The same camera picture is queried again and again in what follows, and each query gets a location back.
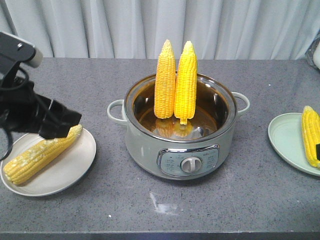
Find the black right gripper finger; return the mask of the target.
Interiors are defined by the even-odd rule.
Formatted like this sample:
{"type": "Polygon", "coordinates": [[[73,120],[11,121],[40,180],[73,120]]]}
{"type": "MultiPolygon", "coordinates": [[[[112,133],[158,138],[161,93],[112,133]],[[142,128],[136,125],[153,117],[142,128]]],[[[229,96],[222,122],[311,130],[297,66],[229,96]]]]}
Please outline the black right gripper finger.
{"type": "Polygon", "coordinates": [[[315,145],[316,159],[320,161],[320,143],[315,145]]]}

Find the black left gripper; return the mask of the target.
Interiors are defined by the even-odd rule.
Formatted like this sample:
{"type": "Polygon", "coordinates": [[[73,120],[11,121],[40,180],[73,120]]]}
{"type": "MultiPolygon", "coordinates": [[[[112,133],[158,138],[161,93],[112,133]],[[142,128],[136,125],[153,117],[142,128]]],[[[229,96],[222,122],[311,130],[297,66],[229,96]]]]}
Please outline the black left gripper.
{"type": "Polygon", "coordinates": [[[46,140],[67,137],[82,115],[39,94],[4,101],[4,128],[10,132],[37,133],[46,140]]]}

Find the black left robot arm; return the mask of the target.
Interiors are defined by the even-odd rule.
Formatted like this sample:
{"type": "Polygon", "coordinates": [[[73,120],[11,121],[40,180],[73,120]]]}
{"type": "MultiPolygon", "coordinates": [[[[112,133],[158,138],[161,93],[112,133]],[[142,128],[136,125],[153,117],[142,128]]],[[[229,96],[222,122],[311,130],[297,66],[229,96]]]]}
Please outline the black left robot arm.
{"type": "Polygon", "coordinates": [[[82,115],[37,94],[34,82],[20,64],[18,61],[10,69],[14,75],[0,80],[0,127],[9,132],[39,134],[47,140],[65,138],[82,115]]]}

